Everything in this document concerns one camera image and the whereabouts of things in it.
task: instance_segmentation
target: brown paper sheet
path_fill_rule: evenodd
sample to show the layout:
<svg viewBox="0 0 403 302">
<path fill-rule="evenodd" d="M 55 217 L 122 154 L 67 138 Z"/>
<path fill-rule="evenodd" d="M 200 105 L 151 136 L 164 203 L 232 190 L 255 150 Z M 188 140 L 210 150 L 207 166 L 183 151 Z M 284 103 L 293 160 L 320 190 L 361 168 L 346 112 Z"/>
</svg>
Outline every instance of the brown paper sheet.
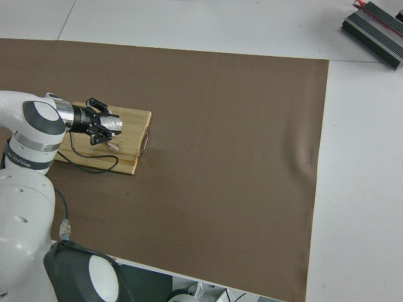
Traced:
<svg viewBox="0 0 403 302">
<path fill-rule="evenodd" d="M 73 240 L 304 300 L 328 61 L 7 39 L 0 56 L 1 90 L 153 112 L 136 175 L 52 166 Z"/>
</svg>

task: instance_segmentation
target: white table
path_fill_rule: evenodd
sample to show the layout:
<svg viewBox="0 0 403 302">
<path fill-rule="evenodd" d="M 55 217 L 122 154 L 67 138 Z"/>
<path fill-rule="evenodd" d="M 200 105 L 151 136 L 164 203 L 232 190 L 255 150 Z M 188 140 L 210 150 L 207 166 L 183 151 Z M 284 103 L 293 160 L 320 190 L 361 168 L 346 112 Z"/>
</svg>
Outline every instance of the white table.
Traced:
<svg viewBox="0 0 403 302">
<path fill-rule="evenodd" d="M 331 60 L 307 302 L 401 301 L 403 70 L 341 33 L 352 2 L 0 0 L 0 37 Z"/>
</svg>

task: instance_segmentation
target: wooden board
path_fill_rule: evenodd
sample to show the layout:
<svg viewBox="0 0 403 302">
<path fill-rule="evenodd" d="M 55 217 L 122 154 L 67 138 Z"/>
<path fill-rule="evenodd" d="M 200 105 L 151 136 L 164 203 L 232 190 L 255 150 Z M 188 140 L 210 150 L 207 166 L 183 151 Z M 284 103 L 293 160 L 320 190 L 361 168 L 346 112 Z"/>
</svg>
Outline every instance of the wooden board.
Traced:
<svg viewBox="0 0 403 302">
<path fill-rule="evenodd" d="M 86 106 L 85 103 L 75 102 L 73 104 L 84 107 Z M 119 158 L 119 163 L 113 171 L 134 174 L 137 161 L 139 160 L 137 154 L 142 147 L 145 129 L 149 126 L 151 112 L 113 106 L 109 106 L 108 109 L 112 111 L 114 115 L 119 115 L 123 121 L 122 133 L 113 137 L 111 141 L 115 143 L 123 143 L 120 146 L 119 152 L 114 154 L 107 149 L 104 143 L 91 146 L 89 143 L 89 137 L 82 133 L 74 134 L 76 150 L 84 155 L 116 155 Z M 115 162 L 114 159 L 85 159 L 76 155 L 71 149 L 69 135 L 64 137 L 59 151 L 73 162 L 87 167 L 107 169 Z M 55 159 L 65 162 L 65 160 L 59 155 L 56 155 Z"/>
</svg>

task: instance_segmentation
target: white robotic arm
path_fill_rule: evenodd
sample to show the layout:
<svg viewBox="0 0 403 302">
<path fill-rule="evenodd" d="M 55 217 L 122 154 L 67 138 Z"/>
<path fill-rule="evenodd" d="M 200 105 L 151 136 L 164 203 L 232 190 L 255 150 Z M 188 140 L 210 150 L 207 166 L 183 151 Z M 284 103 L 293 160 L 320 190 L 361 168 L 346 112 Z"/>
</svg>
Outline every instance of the white robotic arm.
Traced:
<svg viewBox="0 0 403 302">
<path fill-rule="evenodd" d="M 111 119 L 113 129 L 106 127 Z M 0 126 L 12 132 L 0 170 L 1 302 L 64 302 L 77 301 L 77 297 L 80 301 L 120 301 L 122 277 L 111 259 L 70 241 L 51 248 L 55 193 L 44 174 L 66 131 L 87 133 L 91 144 L 96 144 L 119 134 L 121 125 L 119 117 L 95 99 L 87 100 L 85 108 L 53 94 L 40 98 L 0 91 Z M 86 283 L 71 283 L 74 277 L 68 273 L 80 274 Z M 89 299 L 82 298 L 83 291 Z M 130 293 L 123 295 L 134 301 Z"/>
</svg>

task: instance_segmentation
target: metal handle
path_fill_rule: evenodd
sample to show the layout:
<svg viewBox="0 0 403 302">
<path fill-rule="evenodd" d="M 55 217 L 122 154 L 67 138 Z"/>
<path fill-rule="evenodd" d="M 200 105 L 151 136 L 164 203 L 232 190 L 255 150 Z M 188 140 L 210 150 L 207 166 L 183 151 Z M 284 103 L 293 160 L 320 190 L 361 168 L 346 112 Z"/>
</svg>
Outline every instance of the metal handle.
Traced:
<svg viewBox="0 0 403 302">
<path fill-rule="evenodd" d="M 140 152 L 137 154 L 138 159 L 140 158 L 140 156 L 143 154 L 143 152 L 147 148 L 147 145 L 149 143 L 149 138 L 150 138 L 149 128 L 146 127 L 145 130 L 144 130 L 143 139 L 141 141 Z"/>
</svg>

